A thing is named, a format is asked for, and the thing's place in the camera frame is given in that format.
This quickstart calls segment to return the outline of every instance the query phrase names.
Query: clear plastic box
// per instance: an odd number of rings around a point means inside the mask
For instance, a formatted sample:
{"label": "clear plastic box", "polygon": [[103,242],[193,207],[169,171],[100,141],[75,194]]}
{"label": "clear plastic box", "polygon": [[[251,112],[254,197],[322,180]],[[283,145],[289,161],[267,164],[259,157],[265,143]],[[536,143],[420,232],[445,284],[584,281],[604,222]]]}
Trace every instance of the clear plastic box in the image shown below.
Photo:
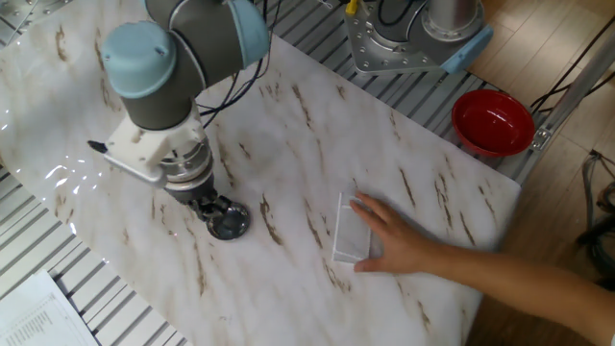
{"label": "clear plastic box", "polygon": [[352,210],[350,201],[362,204],[351,193],[339,194],[332,259],[356,263],[369,258],[372,231]]}

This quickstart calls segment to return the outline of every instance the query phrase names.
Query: marble table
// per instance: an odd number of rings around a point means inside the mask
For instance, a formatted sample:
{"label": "marble table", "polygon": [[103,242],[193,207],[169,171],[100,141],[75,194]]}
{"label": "marble table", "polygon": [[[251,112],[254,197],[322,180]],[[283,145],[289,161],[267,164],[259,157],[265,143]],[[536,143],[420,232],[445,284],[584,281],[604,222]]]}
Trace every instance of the marble table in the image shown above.
{"label": "marble table", "polygon": [[475,290],[331,261],[338,193],[358,187],[442,241],[495,250],[520,187],[274,38],[267,74],[208,129],[216,187],[253,216],[216,241],[86,145],[124,116],[100,44],[146,17],[139,0],[73,2],[2,51],[0,156],[15,177],[195,345],[463,344]]}

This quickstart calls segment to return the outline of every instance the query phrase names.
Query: light blue joint cap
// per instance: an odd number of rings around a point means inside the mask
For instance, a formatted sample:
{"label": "light blue joint cap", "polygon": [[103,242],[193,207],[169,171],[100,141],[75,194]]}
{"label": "light blue joint cap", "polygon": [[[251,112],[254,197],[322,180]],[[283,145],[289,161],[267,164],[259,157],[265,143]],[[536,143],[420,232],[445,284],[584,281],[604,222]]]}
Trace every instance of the light blue joint cap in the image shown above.
{"label": "light blue joint cap", "polygon": [[130,99],[162,87],[177,60],[173,38],[158,24],[146,21],[115,28],[103,43],[101,55],[111,86]]}
{"label": "light blue joint cap", "polygon": [[440,67],[451,74],[466,69],[482,53],[492,37],[493,28],[487,24]]}
{"label": "light blue joint cap", "polygon": [[269,51],[269,33],[258,9],[248,0],[229,1],[237,28],[243,68],[262,59]]}

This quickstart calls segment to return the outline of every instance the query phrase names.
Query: metal grating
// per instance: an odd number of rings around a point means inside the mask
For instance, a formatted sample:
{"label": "metal grating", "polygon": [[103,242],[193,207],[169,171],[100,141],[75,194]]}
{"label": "metal grating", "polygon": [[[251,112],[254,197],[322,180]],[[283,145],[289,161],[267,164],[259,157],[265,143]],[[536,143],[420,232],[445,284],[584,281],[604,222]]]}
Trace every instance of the metal grating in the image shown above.
{"label": "metal grating", "polygon": [[[43,19],[70,1],[0,0],[0,49],[13,37],[13,33],[15,40],[33,22]],[[496,87],[467,72],[455,75],[444,71],[377,77],[362,75],[355,69],[344,24],[344,6],[337,0],[269,1],[269,26],[273,24],[278,4],[281,6],[274,28],[276,35],[491,168],[519,184],[525,181],[540,151],[528,149],[505,159],[482,157],[464,147],[453,129],[451,109],[457,98],[471,90]],[[262,0],[256,0],[255,3],[262,9]],[[534,115],[536,128],[548,122],[546,126],[552,132],[563,120],[550,119],[540,113]]]}
{"label": "metal grating", "polygon": [[102,346],[178,346],[187,340],[0,169],[0,299],[46,270]]}
{"label": "metal grating", "polygon": [[[70,0],[0,0],[0,49]],[[506,159],[473,154],[456,136],[451,109],[463,93],[497,89],[476,76],[444,71],[365,76],[357,73],[344,24],[344,7],[320,0],[280,0],[274,29],[293,46],[438,136],[522,183],[539,157],[528,150]],[[273,23],[277,1],[268,8]],[[563,119],[535,115],[554,131]],[[181,346],[187,340],[115,272],[62,225],[5,169],[0,169],[0,298],[38,270],[47,270],[101,345]]]}

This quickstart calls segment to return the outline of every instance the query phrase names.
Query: metal frame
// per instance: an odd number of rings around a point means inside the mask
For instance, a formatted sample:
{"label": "metal frame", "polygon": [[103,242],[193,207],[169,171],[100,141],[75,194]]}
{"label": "metal frame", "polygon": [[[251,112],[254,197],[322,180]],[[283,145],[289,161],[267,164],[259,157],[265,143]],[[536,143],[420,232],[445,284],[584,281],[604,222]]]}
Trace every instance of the metal frame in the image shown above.
{"label": "metal frame", "polygon": [[[366,5],[360,1],[357,13],[344,13],[353,57],[358,61],[358,72],[384,75],[440,70],[440,66],[408,42],[397,43],[381,37],[373,25],[373,20],[376,20],[375,6],[374,3]],[[412,15],[417,15],[422,8],[421,5]]]}
{"label": "metal frame", "polygon": [[600,77],[615,62],[615,33],[611,34],[594,57],[583,68],[572,82],[566,93],[557,101],[549,116],[538,115],[536,123],[538,131],[531,144],[536,150],[546,147],[549,139],[568,115],[575,110],[587,92],[596,84]]}
{"label": "metal frame", "polygon": [[0,49],[72,0],[0,0]]}
{"label": "metal frame", "polygon": [[[33,16],[48,15],[46,10],[50,13],[63,2],[39,0]],[[514,157],[481,157],[461,144],[451,123],[451,109],[458,97],[470,90],[496,87],[466,72],[454,75],[441,70],[381,76],[362,74],[357,71],[351,53],[344,7],[336,0],[329,4],[322,2],[326,0],[282,0],[275,34],[437,136],[523,183],[546,141],[535,150],[528,149]],[[12,0],[8,4],[0,8],[0,39],[7,27],[11,29],[9,25],[15,27],[15,23],[25,19],[19,19],[18,15],[7,18],[12,15],[9,10],[13,11],[18,5],[24,9],[29,6],[27,10],[31,11],[34,5],[23,0]],[[269,6],[269,25],[273,22],[276,6],[275,0]],[[558,117],[547,117],[537,112],[533,119],[537,127],[548,130],[548,136],[568,116],[566,111],[558,114]],[[71,232],[70,224],[62,225],[18,180],[0,169],[0,297],[31,274],[47,270],[101,345],[188,344],[107,264]]]}

